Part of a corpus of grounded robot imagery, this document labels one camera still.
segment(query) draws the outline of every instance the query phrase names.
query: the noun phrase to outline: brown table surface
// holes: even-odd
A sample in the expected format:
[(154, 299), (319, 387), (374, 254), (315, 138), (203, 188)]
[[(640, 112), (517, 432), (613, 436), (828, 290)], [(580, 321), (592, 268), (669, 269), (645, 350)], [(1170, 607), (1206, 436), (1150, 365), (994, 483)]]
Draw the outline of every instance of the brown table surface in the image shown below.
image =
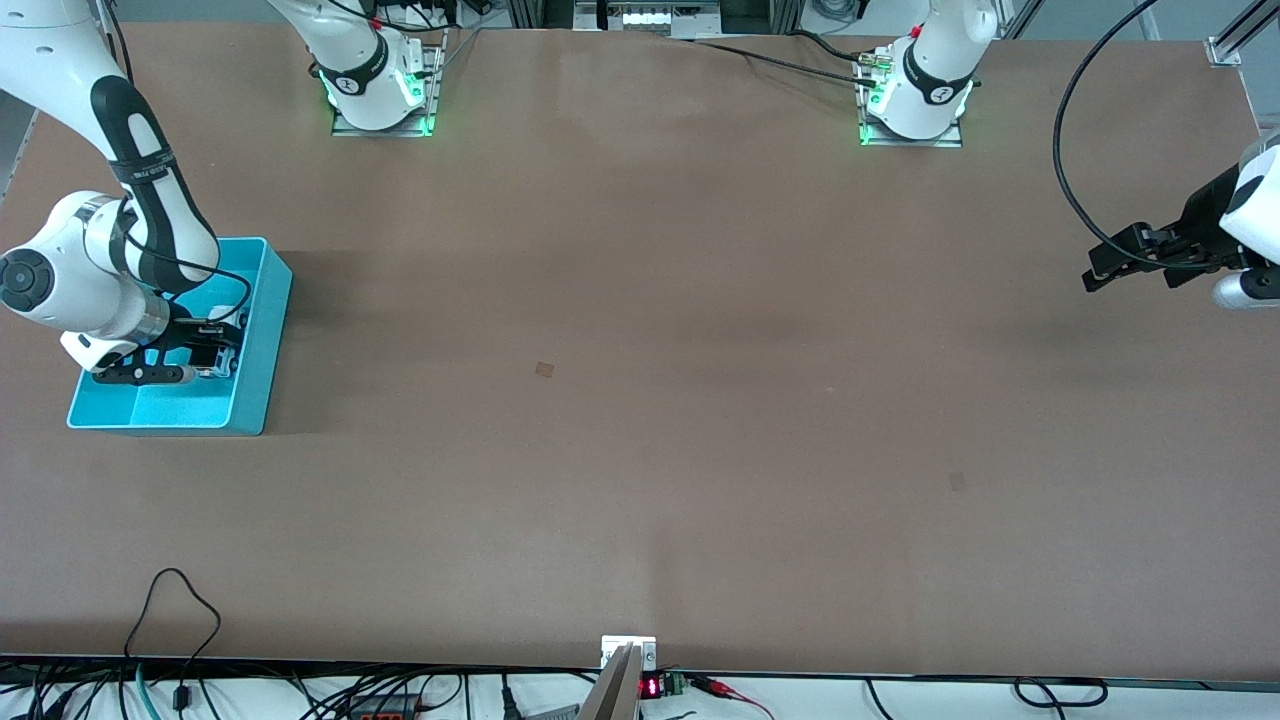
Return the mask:
[[(288, 27), (128, 29), (210, 222), (296, 273), (268, 432), (73, 433), (56, 333), (0, 314), (4, 651), (116, 651), (178, 565), (214, 655), (1280, 679), (1280, 315), (1084, 293), (1087, 45), (992, 46), (929, 151), (644, 33), (484, 35), (436, 137), (330, 138)], [(1253, 137), (1199, 45), (1119, 44), (1065, 154), (1161, 224)], [(41, 119), (5, 243), (86, 187)], [(207, 632), (178, 588), (140, 652)]]

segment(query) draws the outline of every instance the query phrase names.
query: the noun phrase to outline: power cable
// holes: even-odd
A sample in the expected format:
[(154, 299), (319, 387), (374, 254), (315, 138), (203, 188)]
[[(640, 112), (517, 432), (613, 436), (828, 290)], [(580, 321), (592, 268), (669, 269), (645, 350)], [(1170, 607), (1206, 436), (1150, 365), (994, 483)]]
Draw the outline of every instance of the power cable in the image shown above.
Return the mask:
[(735, 55), (741, 55), (751, 60), (760, 60), (763, 63), (769, 63), (778, 65), (780, 68), (787, 68), (790, 70), (796, 70), (800, 73), (809, 73), (812, 76), (838, 79), (841, 82), (851, 82), (854, 85), (861, 85), (864, 87), (874, 87), (876, 82), (869, 78), (859, 78), (854, 76), (842, 76), (840, 73), (833, 73), (829, 70), (820, 70), (818, 68), (810, 68), (808, 65), (800, 65), (797, 63), (788, 63), (787, 60), (780, 60), (777, 58), (769, 58), (768, 55), (760, 55), (759, 53), (751, 53), (750, 50), (741, 50), (739, 47), (730, 47), (728, 45), (717, 45), (714, 42), (694, 42), (698, 47), (714, 47), (716, 50), (723, 50), (724, 53), (732, 53)]
[(1105, 245), (1110, 246), (1120, 255), (1135, 263), (1144, 263), (1147, 265), (1152, 265), (1156, 268), (1165, 268), (1169, 270), (1203, 270), (1210, 268), (1216, 269), (1219, 265), (1213, 263), (1162, 263), (1160, 260), (1143, 258), (1121, 247), (1120, 243), (1111, 240), (1111, 236), (1108, 236), (1106, 231), (1098, 227), (1098, 224), (1093, 222), (1093, 218), (1089, 217), (1088, 211), (1084, 210), (1084, 206), (1080, 205), (1080, 201), (1075, 197), (1075, 192), (1071, 191), (1071, 184), (1066, 181), (1066, 172), (1062, 169), (1062, 119), (1066, 117), (1066, 108), (1071, 101), (1071, 96), (1075, 94), (1075, 86), (1080, 82), (1080, 77), (1084, 74), (1084, 70), (1087, 70), (1089, 65), (1093, 63), (1093, 59), (1097, 58), (1098, 53), (1101, 53), (1102, 49), (1106, 47), (1107, 42), (1111, 42), (1112, 37), (1119, 35), (1119, 32), (1124, 29), (1129, 23), (1132, 23), (1135, 18), (1138, 18), (1138, 15), (1147, 12), (1148, 8), (1151, 8), (1158, 1), (1160, 0), (1143, 0), (1140, 4), (1134, 6), (1133, 10), (1125, 14), (1125, 17), (1120, 19), (1120, 22), (1112, 26), (1111, 29), (1108, 29), (1106, 35), (1103, 35), (1102, 38), (1098, 40), (1098, 42), (1093, 46), (1093, 49), (1091, 49), (1089, 53), (1084, 56), (1084, 59), (1080, 61), (1080, 65), (1075, 68), (1075, 73), (1071, 76), (1071, 81), (1066, 83), (1066, 90), (1062, 92), (1062, 101), (1057, 106), (1057, 115), (1055, 115), (1053, 118), (1053, 147), (1052, 147), (1053, 173), (1057, 176), (1057, 184), (1059, 187), (1062, 188), (1062, 195), (1066, 196), (1066, 202), (1071, 206), (1071, 210), (1074, 210), (1075, 214), (1080, 218), (1080, 222), (1084, 223), (1084, 227), (1089, 228), (1089, 232), (1092, 232), (1098, 240), (1101, 240)]
[[(106, 14), (111, 19), (111, 28), (115, 29), (115, 36), (120, 40), (120, 56), (124, 58), (124, 77), (129, 78), (129, 85), (133, 85), (133, 60), (129, 59), (129, 46), (124, 41), (124, 31), (120, 29), (120, 20), (115, 19), (115, 0), (106, 0), (102, 6), (106, 8)], [(110, 35), (108, 35), (108, 45), (111, 49), (111, 58), (115, 58), (115, 42), (111, 41)]]
[[(1027, 694), (1023, 692), (1023, 684), (1032, 684), (1032, 685), (1036, 685), (1037, 688), (1039, 688), (1039, 691), (1042, 693), (1044, 693), (1044, 700), (1043, 701), (1037, 701), (1037, 700), (1032, 700), (1032, 698), (1027, 697)], [(1098, 694), (1098, 697), (1094, 697), (1094, 698), (1091, 698), (1091, 700), (1083, 700), (1083, 701), (1065, 701), (1065, 700), (1059, 700), (1057, 696), (1053, 694), (1053, 691), (1051, 691), (1050, 687), (1047, 684), (1044, 684), (1044, 682), (1041, 680), (1041, 679), (1038, 679), (1038, 678), (1015, 678), (1014, 679), (1014, 694), (1018, 696), (1018, 700), (1023, 701), (1024, 703), (1027, 703), (1027, 705), (1029, 705), (1032, 707), (1037, 707), (1039, 710), (1053, 710), (1053, 711), (1056, 711), (1057, 712), (1057, 720), (1066, 720), (1066, 708), (1068, 707), (1076, 707), (1076, 708), (1080, 708), (1080, 707), (1097, 707), (1097, 706), (1100, 706), (1100, 705), (1102, 705), (1103, 702), (1107, 701), (1107, 697), (1111, 694), (1111, 691), (1107, 688), (1107, 684), (1106, 684), (1105, 680), (1091, 680), (1089, 684), (1092, 687), (1096, 687), (1096, 688), (1098, 688), (1098, 689), (1102, 691)]]
[(893, 716), (888, 714), (888, 710), (884, 710), (884, 703), (881, 702), (879, 693), (876, 692), (876, 683), (873, 683), (870, 678), (864, 678), (864, 682), (867, 683), (867, 689), (872, 693), (872, 702), (876, 703), (876, 710), (881, 714), (881, 717), (884, 720), (893, 720)]

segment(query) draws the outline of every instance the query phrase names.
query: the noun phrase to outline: wire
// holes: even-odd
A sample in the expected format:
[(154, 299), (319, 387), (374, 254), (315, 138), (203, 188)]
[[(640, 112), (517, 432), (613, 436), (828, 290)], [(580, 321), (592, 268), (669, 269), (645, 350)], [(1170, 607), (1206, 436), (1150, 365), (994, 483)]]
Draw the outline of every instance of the wire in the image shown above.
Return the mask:
[[(410, 8), (410, 10), (413, 10), (415, 13), (417, 13), (417, 17), (422, 18), (422, 27), (430, 27), (430, 28), (435, 27), (435, 26), (431, 24), (431, 19), (422, 14), (422, 9), (421, 8), (419, 8), (417, 5), (410, 5), (408, 8)], [(448, 27), (448, 24), (440, 26), (436, 29), (443, 29), (445, 27)]]
[(120, 664), (120, 671), (116, 674), (115, 683), (115, 697), (120, 702), (120, 720), (129, 720), (129, 708), (124, 706), (124, 664)]
[(214, 698), (209, 697), (209, 688), (205, 687), (205, 679), (196, 678), (196, 682), (200, 683), (200, 694), (205, 696), (205, 705), (209, 706), (209, 714), (214, 716), (214, 720), (223, 720), (223, 716), (218, 714), (218, 706), (214, 705)]
[(1142, 4), (1137, 5), (1120, 22), (1112, 26), (1111, 29), (1108, 29), (1106, 35), (1103, 35), (1102, 38), (1098, 40), (1097, 45), (1094, 45), (1093, 49), (1089, 50), (1089, 53), (1084, 56), (1084, 59), (1080, 60), (1080, 65), (1075, 68), (1075, 73), (1071, 76), (1071, 81), (1066, 83), (1066, 90), (1062, 91), (1062, 101), (1059, 104), (1057, 115), (1053, 118), (1053, 173), (1057, 176), (1057, 184), (1059, 187), (1062, 188), (1062, 195), (1066, 196), (1066, 202), (1071, 206), (1071, 210), (1075, 210), (1075, 214), (1079, 215), (1080, 220), (1084, 223), (1084, 227), (1089, 228), (1089, 232), (1092, 232), (1098, 240), (1101, 240), (1103, 243), (1110, 246), (1120, 255), (1124, 255), (1125, 258), (1137, 263), (1144, 263), (1147, 265), (1153, 265), (1156, 268), (1165, 268), (1169, 270), (1202, 270), (1208, 268), (1216, 269), (1217, 265), (1213, 263), (1162, 263), (1160, 260), (1143, 258), (1140, 255), (1125, 250), (1116, 241), (1111, 240), (1111, 236), (1108, 236), (1101, 227), (1098, 227), (1096, 222), (1093, 222), (1093, 218), (1089, 217), (1089, 214), (1084, 210), (1084, 206), (1080, 205), (1080, 201), (1076, 200), (1075, 192), (1071, 191), (1071, 184), (1066, 181), (1066, 173), (1062, 170), (1062, 119), (1066, 117), (1066, 106), (1071, 101), (1071, 95), (1075, 94), (1075, 86), (1080, 82), (1080, 77), (1084, 74), (1084, 70), (1089, 68), (1089, 65), (1093, 63), (1093, 59), (1098, 55), (1098, 53), (1102, 51), (1102, 49), (1107, 45), (1107, 42), (1110, 42), (1112, 37), (1115, 37), (1121, 29), (1124, 29), (1125, 26), (1133, 22), (1134, 18), (1144, 13), (1148, 8), (1151, 8), (1158, 1), (1160, 0), (1143, 0)]
[(133, 657), (133, 655), (131, 653), (131, 646), (133, 644), (134, 635), (138, 634), (138, 628), (142, 626), (142, 620), (146, 619), (147, 616), (147, 610), (151, 607), (151, 596), (156, 592), (156, 583), (159, 583), (160, 578), (168, 575), (169, 573), (178, 575), (178, 578), (182, 579), (182, 583), (187, 585), (187, 592), (191, 593), (191, 597), (193, 597), (196, 602), (198, 602), (200, 605), (204, 605), (205, 610), (209, 610), (209, 614), (214, 616), (212, 632), (209, 633), (209, 637), (205, 638), (205, 642), (200, 643), (200, 647), (196, 648), (196, 652), (192, 652), (191, 656), (187, 657), (187, 661), (183, 662), (183, 667), (187, 667), (188, 665), (191, 665), (193, 660), (196, 660), (196, 656), (200, 655), (201, 651), (204, 651), (205, 647), (209, 646), (209, 643), (214, 642), (214, 638), (218, 635), (218, 630), (223, 628), (223, 615), (218, 612), (218, 609), (210, 605), (209, 601), (204, 598), (204, 596), (196, 592), (196, 588), (191, 584), (191, 579), (187, 578), (187, 574), (177, 568), (165, 568), (164, 570), (160, 570), (159, 573), (155, 574), (155, 577), (151, 578), (151, 585), (147, 588), (147, 597), (146, 600), (142, 601), (142, 612), (138, 614), (138, 619), (134, 620), (133, 628), (129, 629), (129, 635), (124, 638), (124, 657), (125, 659)]
[(151, 720), (160, 720), (160, 714), (156, 712), (156, 706), (151, 702), (151, 696), (147, 693), (147, 683), (142, 678), (142, 664), (138, 662), (137, 667), (133, 669), (133, 683), (138, 688), (138, 697), (142, 698), (142, 707), (147, 711), (147, 716)]
[[(137, 241), (137, 238), (134, 238), (128, 232), (124, 232), (123, 234), (124, 234), (124, 240), (128, 241), (129, 245), (132, 245), (133, 247), (137, 247), (143, 254), (151, 255), (152, 258), (155, 258), (157, 260), (163, 260), (165, 263), (172, 263), (174, 265), (183, 265), (183, 266), (191, 268), (193, 270), (201, 270), (201, 272), (209, 273), (211, 275), (221, 275), (224, 278), (230, 278), (230, 279), (241, 283), (242, 286), (244, 286), (244, 292), (241, 293), (239, 301), (236, 302), (236, 305), (232, 306), (230, 310), (223, 313), (218, 318), (210, 318), (210, 319), (205, 320), (205, 324), (215, 325), (218, 323), (221, 323), (227, 318), (230, 318), (230, 316), (236, 315), (236, 313), (239, 313), (241, 307), (243, 307), (244, 304), (248, 302), (248, 296), (253, 293), (253, 286), (247, 279), (244, 279), (241, 275), (237, 275), (236, 273), (229, 273), (229, 272), (223, 270), (220, 268), (210, 268), (209, 265), (201, 265), (200, 263), (192, 263), (191, 260), (182, 260), (179, 258), (173, 258), (173, 256), (165, 255), (164, 252), (160, 252), (159, 250), (154, 250), (151, 247), (147, 247), (147, 246), (142, 245), (141, 242)], [(169, 568), (169, 570), (174, 570), (179, 575), (182, 574), (175, 568)], [(187, 583), (187, 587), (191, 588), (191, 583)], [(205, 606), (209, 607), (211, 611), (214, 611), (215, 616), (218, 615), (218, 611), (214, 610), (212, 607), (210, 607), (209, 603), (205, 603)]]
[[(125, 233), (125, 237), (129, 237), (129, 240), (134, 245), (138, 245), (137, 241), (133, 240), (128, 233)], [(244, 281), (244, 284), (247, 287), (248, 286), (248, 281)], [(246, 290), (246, 295), (244, 295), (243, 299), (241, 299), (239, 305), (237, 305), (234, 310), (232, 310), (230, 313), (228, 313), (227, 315), (224, 315), (224, 318), (236, 314), (239, 310), (241, 305), (243, 305), (244, 300), (247, 300), (247, 299), (248, 299), (248, 291)], [(182, 667), (178, 670), (178, 687), (179, 688), (184, 688), (184, 687), (187, 687), (187, 669), (196, 660), (196, 656), (200, 655), (206, 647), (209, 647), (209, 643), (214, 642), (214, 638), (218, 637), (218, 630), (220, 630), (223, 628), (223, 615), (220, 612), (218, 612), (218, 609), (214, 607), (212, 605), (210, 605), (210, 602), (207, 600), (205, 600), (204, 596), (201, 596), (198, 592), (196, 592), (196, 588), (191, 584), (191, 579), (187, 578), (187, 574), (183, 573), (182, 570), (179, 570), (177, 568), (165, 568), (164, 570), (160, 570), (159, 573), (155, 574), (155, 577), (151, 578), (151, 585), (147, 588), (147, 597), (146, 597), (146, 600), (142, 601), (142, 612), (138, 612), (138, 619), (133, 623), (133, 628), (129, 629), (129, 635), (127, 638), (124, 638), (124, 657), (125, 659), (132, 657), (132, 655), (129, 652), (129, 648), (133, 644), (133, 638), (138, 634), (138, 628), (142, 626), (142, 620), (146, 619), (146, 616), (147, 616), (147, 610), (151, 607), (151, 596), (156, 592), (156, 583), (159, 583), (160, 578), (163, 578), (164, 575), (166, 575), (169, 573), (173, 573), (173, 574), (178, 575), (182, 579), (182, 583), (184, 585), (187, 585), (187, 592), (191, 593), (191, 597), (193, 597), (196, 600), (196, 602), (198, 602), (200, 605), (204, 605), (205, 609), (209, 610), (210, 615), (214, 616), (214, 629), (209, 633), (209, 637), (205, 638), (205, 642), (200, 643), (200, 647), (197, 647), (196, 651), (192, 652), (191, 656), (187, 657), (187, 661), (183, 662)], [(140, 664), (138, 669), (137, 669), (137, 674), (138, 674), (137, 676), (140, 679), (138, 680), (138, 693), (142, 694), (142, 705), (143, 705), (143, 707), (146, 707), (147, 705), (150, 705), (151, 700), (146, 694), (146, 687), (143, 687), (142, 683), (141, 683), (141, 676), (142, 676), (141, 673), (142, 673), (142, 665)], [(201, 689), (204, 691), (204, 684), (201, 684)], [(122, 693), (122, 701), (120, 702), (122, 702), (122, 708), (123, 708), (123, 702), (124, 702), (123, 701), (123, 693), (124, 693), (123, 680), (122, 680), (120, 693)], [(159, 720), (159, 717), (155, 716), (154, 710), (155, 710), (154, 707), (147, 707), (147, 712), (150, 715), (152, 715), (151, 720)]]
[[(1039, 691), (1042, 693), (1044, 693), (1044, 698), (1046, 700), (1037, 701), (1037, 700), (1032, 700), (1032, 698), (1027, 697), (1027, 694), (1023, 693), (1023, 684), (1024, 683), (1030, 683), (1030, 684), (1036, 685), (1037, 688), (1039, 688)], [(1082, 700), (1082, 701), (1068, 702), (1068, 701), (1057, 700), (1057, 696), (1053, 694), (1053, 691), (1048, 689), (1048, 685), (1046, 685), (1038, 678), (1014, 678), (1014, 694), (1018, 696), (1018, 700), (1023, 701), (1024, 703), (1027, 703), (1027, 705), (1029, 705), (1032, 707), (1037, 707), (1039, 710), (1053, 710), (1053, 711), (1057, 712), (1057, 719), (1059, 720), (1066, 720), (1066, 710), (1065, 708), (1068, 708), (1068, 707), (1097, 707), (1097, 706), (1102, 705), (1103, 702), (1106, 702), (1107, 701), (1107, 696), (1111, 694), (1111, 691), (1107, 688), (1107, 683), (1105, 680), (1092, 679), (1092, 680), (1088, 682), (1088, 684), (1091, 684), (1091, 685), (1093, 685), (1096, 688), (1100, 688), (1102, 691), (1102, 693), (1098, 694), (1098, 697), (1092, 698), (1092, 700)]]
[(842, 20), (854, 15), (858, 0), (813, 0), (810, 4), (813, 5), (813, 12), (828, 20)]
[(768, 708), (768, 707), (764, 707), (764, 706), (763, 706), (763, 705), (760, 705), (759, 702), (755, 702), (754, 700), (751, 700), (751, 698), (749, 698), (749, 697), (744, 696), (742, 693), (739, 693), (739, 694), (737, 694), (737, 697), (735, 697), (735, 698), (731, 698), (731, 700), (736, 700), (736, 701), (739, 701), (739, 702), (745, 702), (745, 703), (748, 703), (748, 705), (750, 705), (750, 706), (753, 706), (753, 707), (758, 708), (758, 710), (759, 710), (760, 712), (764, 712), (765, 715), (768, 715), (768, 716), (769, 716), (769, 720), (777, 720), (777, 717), (774, 717), (774, 716), (773, 716), (773, 714), (772, 714), (772, 712), (769, 712), (769, 708)]
[(315, 710), (316, 708), (316, 698), (311, 697), (311, 691), (307, 689), (306, 683), (303, 683), (302, 678), (298, 676), (298, 671), (297, 670), (293, 670), (293, 683), (292, 684), (293, 684), (293, 687), (298, 688), (298, 692), (302, 693), (302, 697), (307, 698), (307, 705), (311, 706), (311, 710)]
[(812, 40), (815, 44), (818, 44), (818, 47), (822, 47), (823, 51), (826, 51), (828, 55), (835, 55), (836, 58), (840, 58), (841, 60), (847, 60), (850, 63), (856, 63), (859, 55), (867, 55), (869, 53), (873, 53), (873, 50), (863, 50), (860, 53), (841, 53), (840, 50), (836, 50), (835, 47), (832, 47), (832, 45), (829, 42), (827, 42), (826, 40), (823, 40), (823, 37), (820, 35), (809, 32), (806, 29), (794, 29), (794, 31), (788, 32), (787, 35)]
[[(129, 46), (124, 42), (124, 31), (120, 29), (120, 20), (115, 19), (115, 0), (106, 0), (102, 5), (106, 8), (108, 17), (111, 18), (111, 27), (115, 29), (116, 37), (120, 38), (120, 56), (124, 58), (124, 77), (129, 78), (129, 85), (133, 85), (133, 60), (129, 59)], [(111, 44), (111, 56), (115, 56), (115, 44)]]
[(769, 58), (768, 55), (760, 55), (758, 53), (751, 53), (750, 50), (740, 50), (737, 47), (730, 47), (728, 45), (716, 45), (714, 42), (694, 42), (698, 47), (714, 47), (716, 50), (723, 50), (726, 53), (732, 53), (735, 55), (741, 55), (744, 58), (750, 58), (753, 60), (760, 60), (764, 63), (771, 63), (778, 65), (780, 68), (787, 68), (791, 70), (809, 73), (812, 76), (838, 79), (841, 82), (851, 82), (854, 85), (861, 85), (864, 87), (874, 87), (876, 83), (869, 78), (858, 78), (854, 76), (842, 76), (840, 73), (832, 73), (828, 70), (819, 70), (818, 68), (810, 68), (806, 65), (799, 65), (796, 63), (788, 63), (786, 60), (780, 60), (777, 58)]
[(444, 29), (447, 27), (458, 27), (457, 23), (447, 23), (447, 24), (443, 24), (443, 26), (430, 26), (429, 24), (429, 26), (425, 26), (425, 27), (413, 27), (413, 26), (407, 26), (407, 24), (403, 24), (403, 23), (393, 23), (390, 20), (384, 20), (383, 18), (379, 18), (376, 14), (374, 14), (374, 15), (366, 15), (366, 14), (358, 12), (358, 10), (353, 10), (353, 9), (343, 5), (342, 3), (338, 3), (338, 0), (328, 0), (328, 3), (330, 5), (333, 5), (334, 8), (338, 8), (343, 13), (347, 13), (348, 15), (355, 15), (357, 18), (364, 18), (365, 20), (369, 20), (369, 22), (376, 22), (376, 23), (384, 24), (384, 26), (387, 26), (387, 27), (389, 27), (392, 29), (398, 29), (401, 32), (435, 32), (438, 29)]
[(430, 712), (433, 710), (439, 710), (439, 708), (444, 707), (445, 705), (449, 705), (451, 702), (453, 702), (454, 700), (457, 700), (458, 696), (462, 693), (462, 682), (463, 682), (462, 679), (463, 679), (465, 675), (462, 675), (461, 673), (458, 673), (458, 687), (453, 688), (453, 694), (451, 694), (449, 697), (447, 697), (444, 700), (444, 702), (438, 702), (435, 705), (422, 702), (422, 693), (426, 692), (426, 685), (431, 682), (431, 678), (436, 678), (436, 676), (438, 675), (428, 675), (426, 680), (422, 682), (422, 687), (417, 689), (417, 707), (416, 707), (417, 712)]
[(873, 683), (870, 678), (865, 678), (864, 680), (867, 683), (867, 689), (872, 693), (872, 702), (876, 703), (876, 710), (881, 714), (881, 717), (884, 720), (893, 720), (893, 716), (888, 714), (888, 710), (884, 710), (884, 703), (879, 701), (879, 693), (876, 692), (876, 683)]
[(484, 26), (486, 26), (486, 24), (497, 20), (499, 17), (500, 15), (494, 15), (494, 17), (489, 18), (488, 20), (480, 20), (480, 22), (475, 23), (474, 26), (471, 26), (468, 28), (462, 28), (462, 29), (474, 29), (475, 32), (472, 32), (471, 35), (468, 35), (467, 38), (463, 40), (461, 45), (458, 45), (458, 49), (454, 50), (452, 54), (449, 54), (448, 58), (444, 59), (444, 64), (440, 65), (440, 73), (443, 74), (444, 73), (444, 68), (448, 68), (449, 64), (453, 63), (453, 60), (457, 59), (457, 56), (461, 55), (462, 51), (467, 49), (467, 45), (471, 45), (475, 41), (476, 36), (480, 35), (480, 31), (485, 28)]

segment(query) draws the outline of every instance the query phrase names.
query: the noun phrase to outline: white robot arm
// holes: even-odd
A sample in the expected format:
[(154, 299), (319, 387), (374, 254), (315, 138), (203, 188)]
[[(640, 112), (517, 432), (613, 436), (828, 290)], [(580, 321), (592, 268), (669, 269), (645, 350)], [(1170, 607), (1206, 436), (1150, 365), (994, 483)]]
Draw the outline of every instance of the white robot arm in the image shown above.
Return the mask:
[(187, 315), (159, 292), (207, 279), (218, 241), (86, 0), (0, 0), (0, 88), (88, 140), (124, 188), (123, 200), (76, 192), (59, 201), (31, 241), (0, 256), (0, 301), (64, 331), (68, 352), (102, 372)]
[(389, 27), (374, 29), (360, 0), (268, 0), (302, 36), (329, 101), (365, 131), (393, 127), (422, 106), (411, 77), (422, 68), (422, 42)]
[(1158, 231), (1134, 223), (1091, 250), (1089, 263), (1083, 275), (1088, 292), (1133, 273), (1162, 269), (1169, 287), (1180, 287), (1229, 269), (1235, 272), (1213, 288), (1219, 306), (1280, 307), (1280, 129), (1197, 190), (1176, 222)]
[(932, 140), (964, 113), (973, 73), (996, 37), (992, 0), (931, 0), (929, 15), (911, 35), (877, 55), (888, 59), (867, 111), (908, 140)]
[(1280, 307), (1280, 129), (1244, 151), (1238, 176), (1219, 225), (1263, 263), (1220, 279), (1213, 301), (1229, 310)]

